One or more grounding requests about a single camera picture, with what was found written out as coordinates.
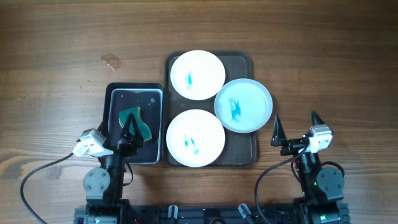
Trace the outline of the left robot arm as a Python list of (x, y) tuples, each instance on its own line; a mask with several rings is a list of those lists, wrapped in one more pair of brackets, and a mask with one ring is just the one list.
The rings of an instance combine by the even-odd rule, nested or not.
[(137, 154), (144, 145), (134, 114), (130, 113), (120, 134), (121, 142), (111, 155), (99, 158), (100, 167), (90, 170), (83, 180), (86, 208), (75, 211), (74, 224), (139, 223), (128, 200), (123, 200), (126, 158)]

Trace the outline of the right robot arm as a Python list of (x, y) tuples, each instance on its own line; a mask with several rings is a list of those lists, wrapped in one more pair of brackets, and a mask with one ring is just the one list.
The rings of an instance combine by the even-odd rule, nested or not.
[(300, 223), (343, 223), (340, 207), (345, 186), (343, 168), (332, 161), (321, 162), (318, 153), (330, 147), (334, 131), (312, 111), (312, 125), (301, 138), (288, 139), (278, 116), (274, 120), (271, 146), (281, 147), (281, 156), (292, 156), (295, 176), (303, 196), (294, 200)]

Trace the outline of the light blue stained plate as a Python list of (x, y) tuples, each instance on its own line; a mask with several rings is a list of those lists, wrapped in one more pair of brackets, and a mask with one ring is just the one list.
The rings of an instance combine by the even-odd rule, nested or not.
[(226, 129), (251, 133), (268, 122), (273, 111), (273, 100), (263, 84), (239, 78), (225, 84), (217, 93), (214, 110)]

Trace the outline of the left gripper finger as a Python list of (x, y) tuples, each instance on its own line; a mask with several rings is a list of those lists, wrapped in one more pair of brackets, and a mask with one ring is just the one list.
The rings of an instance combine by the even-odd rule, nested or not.
[(142, 137), (141, 131), (140, 131), (139, 127), (138, 127), (138, 124), (137, 124), (137, 121), (136, 121), (136, 119), (135, 119), (134, 114), (132, 115), (132, 123), (133, 123), (133, 126), (134, 126), (134, 137), (135, 137), (138, 141), (142, 141), (142, 142), (143, 142), (144, 139), (143, 139), (143, 137)]
[(133, 114), (130, 113), (126, 119), (126, 122), (124, 123), (123, 129), (121, 131), (120, 137), (125, 139), (125, 140), (130, 140), (132, 134), (130, 133), (130, 125), (131, 121), (133, 119)]

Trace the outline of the green and yellow sponge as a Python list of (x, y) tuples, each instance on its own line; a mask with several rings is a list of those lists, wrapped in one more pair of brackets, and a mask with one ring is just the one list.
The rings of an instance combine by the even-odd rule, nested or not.
[(123, 111), (119, 112), (119, 124), (120, 126), (123, 128), (126, 121), (127, 121), (127, 117), (130, 114), (133, 114), (135, 119), (136, 119), (136, 123), (137, 123), (137, 127), (140, 130), (140, 133), (143, 137), (144, 142), (149, 141), (152, 139), (152, 133), (150, 131), (150, 127), (143, 122), (142, 118), (141, 118), (141, 108), (139, 106), (137, 107), (133, 107), (133, 108), (129, 108)]

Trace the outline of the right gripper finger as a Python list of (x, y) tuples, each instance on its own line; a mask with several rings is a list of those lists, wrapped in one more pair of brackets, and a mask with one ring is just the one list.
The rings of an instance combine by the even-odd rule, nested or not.
[(282, 123), (280, 122), (280, 118), (278, 115), (275, 116), (274, 119), (274, 132), (271, 139), (271, 146), (283, 146), (287, 143), (287, 137), (285, 135), (285, 131), (283, 129)]
[(325, 122), (319, 117), (319, 115), (317, 114), (316, 111), (312, 111), (311, 116), (312, 116), (312, 125), (313, 126), (325, 124)]

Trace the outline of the white plate front stained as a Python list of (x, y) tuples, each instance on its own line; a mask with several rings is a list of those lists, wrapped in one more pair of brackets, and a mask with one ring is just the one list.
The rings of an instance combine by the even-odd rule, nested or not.
[(226, 142), (223, 125), (205, 110), (187, 110), (169, 124), (166, 145), (179, 163), (188, 167), (204, 167), (216, 161)]

